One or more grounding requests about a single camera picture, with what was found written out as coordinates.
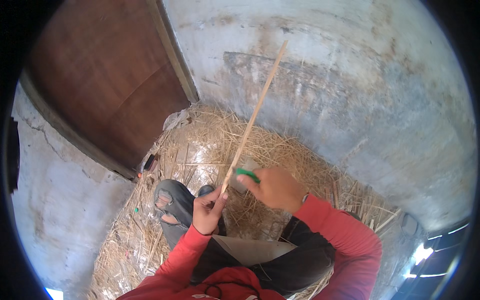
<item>wooden door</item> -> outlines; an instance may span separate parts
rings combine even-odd
[[[143,0],[65,1],[26,67],[73,130],[128,168],[189,106]]]

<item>dark gray jeans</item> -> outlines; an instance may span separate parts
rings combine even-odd
[[[162,202],[164,206],[157,208],[160,217],[167,214],[178,220],[177,224],[171,224],[160,218],[165,238],[173,249],[192,224],[195,197],[182,183],[168,179],[157,185],[154,202],[159,197],[168,198],[167,202]],[[220,234],[226,235],[223,219],[219,222],[219,228]],[[322,235],[311,232],[304,222],[295,217],[285,227],[282,237],[297,245],[297,248],[267,263],[245,267],[257,275],[263,289],[274,290],[288,298],[317,282],[333,268],[335,249]],[[191,284],[198,285],[214,272],[235,266],[242,265],[214,239],[210,239],[193,270]]]

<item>red shirt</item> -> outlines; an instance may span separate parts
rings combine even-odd
[[[336,249],[334,273],[329,284],[313,299],[368,300],[377,278],[382,256],[382,244],[366,225],[347,212],[331,207],[309,195],[301,209],[294,214],[311,231],[320,232]],[[205,250],[211,236],[200,234],[193,226],[183,235],[168,259],[155,272],[146,277],[137,288],[118,297],[119,300],[157,299],[216,299],[216,289],[207,285],[190,286],[190,276]],[[258,278],[248,268],[223,268],[211,274],[204,283],[237,281],[256,288],[263,300],[284,299],[275,291],[262,289]],[[250,288],[236,284],[218,284],[224,300],[255,300]]]

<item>hay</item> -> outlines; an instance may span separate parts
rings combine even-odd
[[[230,166],[247,123],[232,112],[209,106],[190,108],[192,123],[164,132],[150,154],[158,157],[158,169],[145,172],[130,199],[114,221],[95,263],[89,299],[114,299],[135,288],[152,275],[161,258],[168,257],[168,245],[162,236],[153,209],[153,189],[159,180],[172,178],[183,182],[195,195],[204,184],[218,185]],[[330,201],[339,209],[357,213],[375,229],[395,211],[371,188],[362,186],[337,166],[303,146],[296,137],[283,137],[254,126],[240,157],[261,167],[283,166],[305,188]],[[290,215],[266,207],[249,192],[239,194],[228,188],[224,210],[228,236],[254,240],[278,240]],[[309,299],[326,286],[324,277],[295,299]]]

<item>black string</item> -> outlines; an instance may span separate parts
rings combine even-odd
[[[249,285],[249,284],[246,284],[246,283],[243,283],[243,282],[237,282],[237,281],[220,281],[220,282],[214,282],[214,283],[205,283],[205,282],[203,282],[202,284],[208,285],[208,286],[206,287],[205,291],[204,291],[204,294],[205,294],[205,295],[208,295],[208,290],[209,290],[210,288],[216,288],[216,289],[218,289],[218,293],[220,294],[220,296],[219,296],[218,298],[219,298],[219,299],[222,299],[222,295],[223,295],[222,289],[221,289],[220,287],[218,287],[217,285],[219,285],[219,284],[228,284],[228,283],[233,283],[233,284],[236,284],[236,285],[241,286],[241,287],[244,287],[244,288],[249,288],[249,289],[253,290],[253,291],[255,292],[255,294],[257,294],[258,300],[262,300],[262,299],[260,298],[260,293],[257,291],[256,288],[254,288],[253,286],[251,286],[251,285]]]

